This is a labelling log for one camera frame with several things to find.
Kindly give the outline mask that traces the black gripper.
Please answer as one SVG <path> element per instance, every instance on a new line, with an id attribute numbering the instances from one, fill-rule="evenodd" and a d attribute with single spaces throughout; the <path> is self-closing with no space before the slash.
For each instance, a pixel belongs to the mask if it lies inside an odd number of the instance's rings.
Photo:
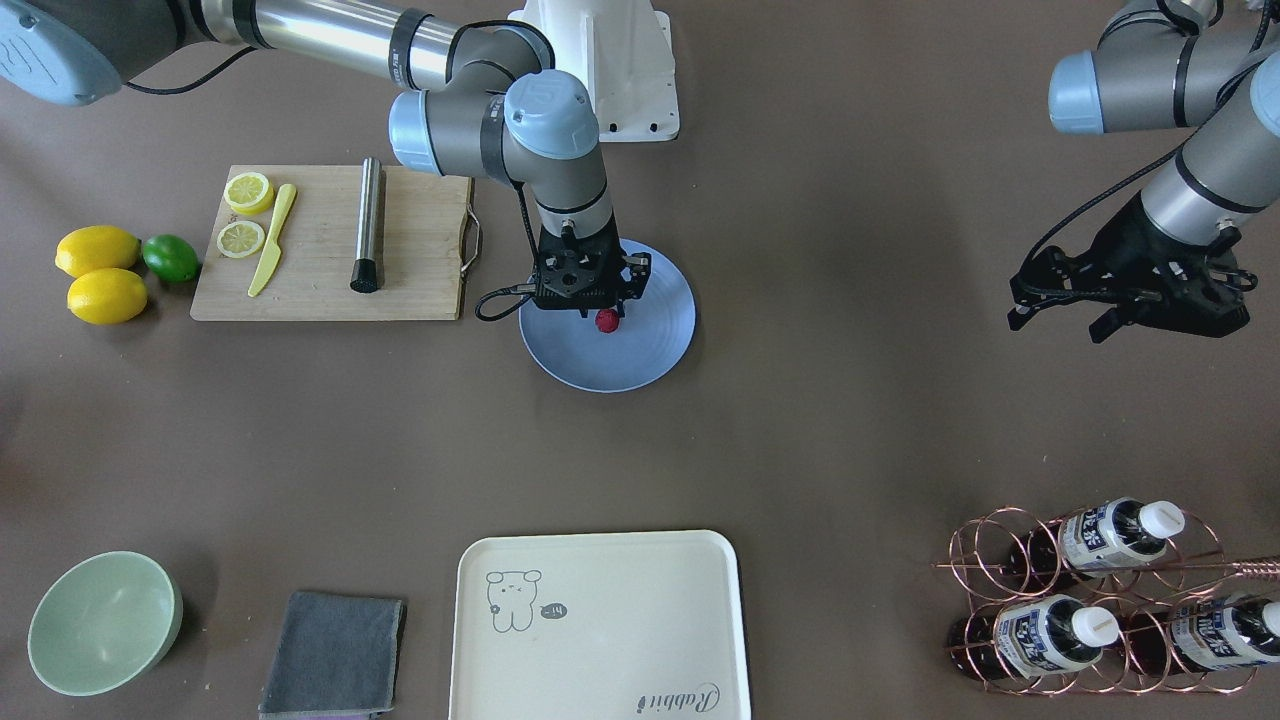
<path id="1" fill-rule="evenodd" d="M 1084 252 L 1070 256 L 1050 245 L 1027 259 L 1010 279 L 1007 323 L 1020 331 L 1048 307 L 1092 301 L 1107 305 L 1089 325 L 1096 343 L 1125 325 L 1225 337 L 1249 323 L 1245 293 L 1258 284 L 1233 254 L 1240 240 L 1239 228 L 1228 224 L 1213 228 L 1206 246 L 1183 243 L 1133 199 Z"/>
<path id="2" fill-rule="evenodd" d="M 644 295 L 652 268 L 650 252 L 625 252 L 614 220 L 584 237 L 568 225 L 561 234 L 540 228 L 532 304 L 547 311 L 623 313 L 626 301 Z"/>

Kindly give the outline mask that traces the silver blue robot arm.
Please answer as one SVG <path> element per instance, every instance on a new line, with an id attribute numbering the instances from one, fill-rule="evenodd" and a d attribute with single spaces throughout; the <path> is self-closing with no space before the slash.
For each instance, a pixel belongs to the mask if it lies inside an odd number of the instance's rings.
<path id="1" fill-rule="evenodd" d="M 526 190 L 541 228 L 521 293 L 541 310 L 623 311 L 652 273 L 625 252 L 588 88 L 518 20 L 458 26 L 380 1 L 5 1 L 3 78 L 84 106 L 178 50 L 219 42 L 332 61 L 399 87 L 398 161 Z"/>
<path id="2" fill-rule="evenodd" d="M 1130 1 L 1093 50 L 1053 69 L 1048 110 L 1069 135 L 1188 128 L 1142 169 L 1149 183 L 1071 256 L 1041 238 L 1010 281 L 1007 323 L 1105 305 L 1089 334 L 1126 325 L 1221 338 L 1251 319 L 1257 286 L 1234 254 L 1243 225 L 1279 196 L 1277 4 L 1253 32 L 1217 36 L 1221 1 Z"/>

